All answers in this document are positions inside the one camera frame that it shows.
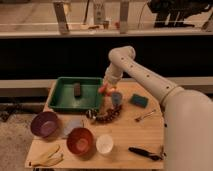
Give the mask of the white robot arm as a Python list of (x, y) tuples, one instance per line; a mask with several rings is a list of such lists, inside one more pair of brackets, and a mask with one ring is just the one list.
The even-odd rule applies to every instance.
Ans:
[(213, 171), (213, 101), (141, 66), (135, 56), (132, 46), (113, 48), (104, 80), (116, 85), (126, 72), (164, 109), (164, 171)]

